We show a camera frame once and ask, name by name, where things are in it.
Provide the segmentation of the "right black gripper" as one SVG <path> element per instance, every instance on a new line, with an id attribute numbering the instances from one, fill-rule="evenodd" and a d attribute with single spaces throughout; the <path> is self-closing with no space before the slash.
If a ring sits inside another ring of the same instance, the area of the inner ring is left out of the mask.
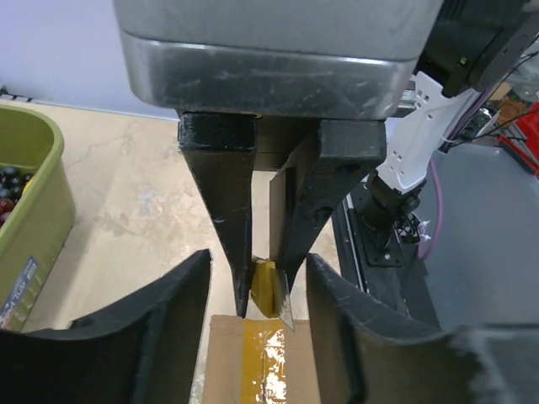
<path id="1" fill-rule="evenodd" d="M 179 111 L 383 120 L 439 1 L 117 1 L 132 92 Z"/>

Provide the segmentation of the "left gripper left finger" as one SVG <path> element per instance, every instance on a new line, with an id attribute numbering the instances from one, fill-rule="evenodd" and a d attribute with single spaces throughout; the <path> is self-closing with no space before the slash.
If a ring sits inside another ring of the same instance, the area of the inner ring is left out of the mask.
<path id="1" fill-rule="evenodd" d="M 68 329 L 1 333 L 3 403 L 187 403 L 211 278 L 194 252 Z"/>

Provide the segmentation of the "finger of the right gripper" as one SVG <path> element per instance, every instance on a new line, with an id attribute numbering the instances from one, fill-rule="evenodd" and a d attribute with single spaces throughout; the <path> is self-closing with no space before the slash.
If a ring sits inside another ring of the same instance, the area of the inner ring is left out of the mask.
<path id="1" fill-rule="evenodd" d="M 322 120 L 283 167 L 282 269 L 296 277 L 319 233 L 350 190 L 386 158 L 380 120 Z"/>
<path id="2" fill-rule="evenodd" d="M 255 118 L 183 113 L 178 142 L 230 265 L 236 314 L 244 317 L 253 278 Z"/>

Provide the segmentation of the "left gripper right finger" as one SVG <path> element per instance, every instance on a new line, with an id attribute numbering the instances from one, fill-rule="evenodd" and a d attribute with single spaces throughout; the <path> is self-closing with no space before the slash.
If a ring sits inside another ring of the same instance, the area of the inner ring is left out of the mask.
<path id="1" fill-rule="evenodd" d="M 323 403 L 536 403 L 538 326 L 451 332 L 414 320 L 306 261 L 312 347 Z"/>

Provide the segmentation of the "brown cardboard express box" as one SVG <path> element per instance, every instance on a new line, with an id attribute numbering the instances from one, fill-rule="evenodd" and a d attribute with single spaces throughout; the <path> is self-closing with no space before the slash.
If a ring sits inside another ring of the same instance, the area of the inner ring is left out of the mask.
<path id="1" fill-rule="evenodd" d="M 200 342 L 196 403 L 318 403 L 318 381 L 308 321 L 306 274 L 291 292 L 294 326 L 264 316 L 254 303 L 236 315 L 225 253 L 210 233 L 211 286 Z"/>

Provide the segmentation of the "yellow utility knife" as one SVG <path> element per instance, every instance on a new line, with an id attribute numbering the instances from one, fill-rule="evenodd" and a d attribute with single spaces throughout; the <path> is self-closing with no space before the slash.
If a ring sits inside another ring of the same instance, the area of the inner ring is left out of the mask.
<path id="1" fill-rule="evenodd" d="M 279 270 L 274 261 L 256 256 L 252 258 L 252 267 L 251 300 L 265 317 L 279 318 L 294 331 L 291 293 L 286 272 Z"/>

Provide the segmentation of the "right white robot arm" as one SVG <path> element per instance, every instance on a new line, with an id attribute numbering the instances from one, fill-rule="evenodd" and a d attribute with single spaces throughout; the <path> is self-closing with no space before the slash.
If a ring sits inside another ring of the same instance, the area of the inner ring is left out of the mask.
<path id="1" fill-rule="evenodd" d="M 269 257 L 294 284 L 361 180 L 374 247 L 418 205 L 436 147 L 533 43 L 535 1 L 117 1 L 132 92 L 179 149 L 232 273 L 255 295 L 252 177 L 271 171 Z"/>

